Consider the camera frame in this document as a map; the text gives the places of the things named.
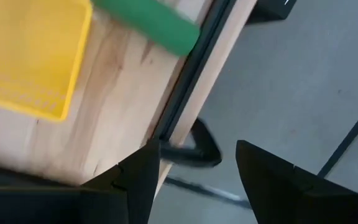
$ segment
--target concrete floor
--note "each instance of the concrete floor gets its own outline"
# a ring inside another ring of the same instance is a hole
[[[172,174],[246,197],[234,158],[238,139],[316,174],[358,119],[358,1],[298,0],[286,21],[246,26],[200,117],[223,162]],[[328,179],[358,191],[358,138]],[[252,211],[164,186],[149,222],[256,220]]]

